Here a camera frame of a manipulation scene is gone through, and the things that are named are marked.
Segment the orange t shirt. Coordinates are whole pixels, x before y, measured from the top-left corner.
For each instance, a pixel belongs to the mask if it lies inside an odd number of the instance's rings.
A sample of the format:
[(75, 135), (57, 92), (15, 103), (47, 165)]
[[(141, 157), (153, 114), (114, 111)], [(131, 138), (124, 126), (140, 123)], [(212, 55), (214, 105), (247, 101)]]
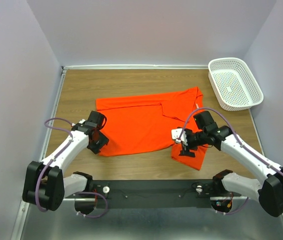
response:
[(139, 96), (98, 98), (96, 110), (107, 118), (102, 133), (109, 139), (100, 156), (141, 154), (171, 148), (171, 158), (200, 170), (206, 147), (194, 151), (194, 157), (181, 156), (181, 145), (171, 135), (173, 129), (187, 126), (199, 129), (189, 114), (202, 107), (203, 94), (196, 86), (184, 91)]

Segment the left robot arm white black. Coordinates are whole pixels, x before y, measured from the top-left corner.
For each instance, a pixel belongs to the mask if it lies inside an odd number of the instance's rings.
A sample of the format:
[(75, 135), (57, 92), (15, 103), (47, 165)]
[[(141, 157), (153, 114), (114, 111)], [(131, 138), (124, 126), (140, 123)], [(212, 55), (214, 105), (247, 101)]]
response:
[(41, 212), (47, 212), (57, 210), (63, 199), (73, 194), (82, 198), (89, 195), (101, 198), (102, 195), (93, 187), (91, 175), (74, 172), (70, 177), (64, 177), (64, 171), (84, 149), (97, 155), (109, 143), (102, 133), (106, 122), (105, 115), (91, 111), (88, 119), (70, 122), (71, 129), (62, 128), (61, 131), (68, 136), (57, 149), (41, 161), (32, 161), (27, 166), (23, 201), (35, 205)]

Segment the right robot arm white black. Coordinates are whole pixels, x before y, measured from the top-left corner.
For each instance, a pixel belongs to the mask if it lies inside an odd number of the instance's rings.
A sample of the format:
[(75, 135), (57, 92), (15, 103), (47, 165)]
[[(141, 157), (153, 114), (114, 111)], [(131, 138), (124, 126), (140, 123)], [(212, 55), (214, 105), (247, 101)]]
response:
[(189, 114), (199, 129), (197, 132), (185, 126), (171, 131), (171, 138), (181, 145), (180, 155), (193, 158), (193, 151), (205, 145), (228, 154), (244, 165), (254, 178), (224, 170), (213, 177), (212, 192), (217, 196), (227, 192), (237, 193), (259, 202), (263, 210), (273, 217), (283, 214), (283, 166), (244, 142), (230, 123), (218, 126), (211, 112), (212, 108), (202, 107)]

